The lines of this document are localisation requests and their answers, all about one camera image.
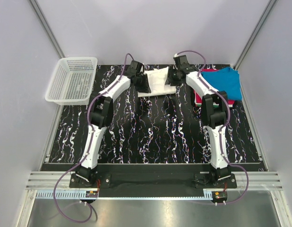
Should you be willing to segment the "white printed t shirt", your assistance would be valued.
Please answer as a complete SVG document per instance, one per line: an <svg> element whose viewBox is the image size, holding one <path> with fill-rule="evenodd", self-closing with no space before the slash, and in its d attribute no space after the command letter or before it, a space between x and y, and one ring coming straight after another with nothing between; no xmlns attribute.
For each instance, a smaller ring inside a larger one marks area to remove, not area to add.
<svg viewBox="0 0 292 227"><path fill-rule="evenodd" d="M177 89L175 86L166 85L169 67L162 69L147 70L145 73L148 76L148 82L151 92L138 92L138 97L150 97L175 94Z"/></svg>

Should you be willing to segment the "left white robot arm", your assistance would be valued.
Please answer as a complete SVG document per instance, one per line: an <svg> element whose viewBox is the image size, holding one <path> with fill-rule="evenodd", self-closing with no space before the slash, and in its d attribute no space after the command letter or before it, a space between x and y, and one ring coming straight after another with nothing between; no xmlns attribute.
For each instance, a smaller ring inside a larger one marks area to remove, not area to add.
<svg viewBox="0 0 292 227"><path fill-rule="evenodd" d="M114 116L114 101L131 86L141 93L151 92L145 67L138 61L131 61L129 67L107 88L100 91L89 104L88 137L80 168L88 171L96 168L102 137Z"/></svg>

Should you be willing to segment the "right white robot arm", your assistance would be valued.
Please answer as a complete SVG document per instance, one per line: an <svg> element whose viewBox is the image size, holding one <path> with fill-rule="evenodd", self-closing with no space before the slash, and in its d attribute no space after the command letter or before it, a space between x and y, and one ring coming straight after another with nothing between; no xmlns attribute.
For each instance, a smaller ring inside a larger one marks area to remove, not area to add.
<svg viewBox="0 0 292 227"><path fill-rule="evenodd" d="M201 97L201 121L210 138L210 165L216 170L229 168L225 138L226 126L230 121L227 93L217 90L205 80L201 75L203 69L190 65L182 52L176 53L173 59L175 65L168 70L165 84L180 86L186 83Z"/></svg>

